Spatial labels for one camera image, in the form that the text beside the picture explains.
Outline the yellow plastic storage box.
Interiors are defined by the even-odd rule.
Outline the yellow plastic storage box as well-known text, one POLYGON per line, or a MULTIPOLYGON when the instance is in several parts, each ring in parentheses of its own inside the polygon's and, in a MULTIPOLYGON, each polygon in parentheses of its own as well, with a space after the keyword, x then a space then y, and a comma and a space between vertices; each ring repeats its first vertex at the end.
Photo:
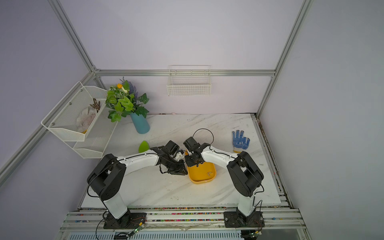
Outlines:
POLYGON ((198 166, 188 167, 188 176, 192 183, 194 184, 204 184, 211 182, 217 175, 216 167, 213 163, 204 162, 198 166))

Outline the blue dotted work glove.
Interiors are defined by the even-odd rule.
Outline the blue dotted work glove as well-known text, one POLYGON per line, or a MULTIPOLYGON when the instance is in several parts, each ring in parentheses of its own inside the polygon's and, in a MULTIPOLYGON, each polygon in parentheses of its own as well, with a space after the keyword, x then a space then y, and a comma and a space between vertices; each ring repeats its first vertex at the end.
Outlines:
POLYGON ((249 148, 250 139, 244 136, 243 130, 232 131, 232 141, 235 153, 241 153, 249 148))

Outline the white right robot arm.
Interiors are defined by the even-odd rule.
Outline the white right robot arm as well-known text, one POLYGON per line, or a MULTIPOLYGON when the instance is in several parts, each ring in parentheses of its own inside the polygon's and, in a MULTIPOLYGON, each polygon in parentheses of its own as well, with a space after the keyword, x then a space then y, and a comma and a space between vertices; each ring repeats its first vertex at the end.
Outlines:
POLYGON ((185 140, 184 146, 188 152, 185 160, 189 167, 212 163, 227 169, 235 189, 241 195, 237 210, 244 217, 251 216, 257 206, 256 194, 264 192, 264 174, 250 154, 245 151, 239 154, 227 153, 212 147, 211 144, 201 145, 193 137, 185 140))

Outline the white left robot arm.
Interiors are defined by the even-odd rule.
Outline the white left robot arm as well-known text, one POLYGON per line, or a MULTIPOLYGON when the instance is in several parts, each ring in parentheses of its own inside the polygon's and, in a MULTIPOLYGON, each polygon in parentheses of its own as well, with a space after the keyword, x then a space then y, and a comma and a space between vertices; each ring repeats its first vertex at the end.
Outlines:
POLYGON ((96 193, 109 214, 119 220, 129 209, 120 195, 123 179, 128 174, 146 167, 166 167, 162 174, 186 176, 187 168, 183 161, 184 154, 173 141, 165 146, 153 147, 149 150, 126 157, 105 155, 87 178, 88 187, 96 193))

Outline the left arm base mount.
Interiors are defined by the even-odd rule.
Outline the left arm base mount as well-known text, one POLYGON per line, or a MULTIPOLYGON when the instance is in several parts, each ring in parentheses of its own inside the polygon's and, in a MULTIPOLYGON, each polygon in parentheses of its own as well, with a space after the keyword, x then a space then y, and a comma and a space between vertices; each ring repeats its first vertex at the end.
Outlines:
POLYGON ((105 221, 103 229, 107 230, 122 230, 122 229, 136 229, 145 223, 147 213, 132 213, 128 210, 119 219, 116 219, 111 213, 103 215, 105 221))

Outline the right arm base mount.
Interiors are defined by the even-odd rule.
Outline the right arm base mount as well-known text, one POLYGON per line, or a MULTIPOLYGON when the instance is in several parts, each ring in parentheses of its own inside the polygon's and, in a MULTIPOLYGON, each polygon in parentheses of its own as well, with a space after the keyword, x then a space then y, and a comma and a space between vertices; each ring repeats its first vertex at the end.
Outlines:
POLYGON ((249 216, 245 216, 238 209, 236 211, 224 212, 226 228, 258 228, 265 226, 263 213, 254 210, 249 216))

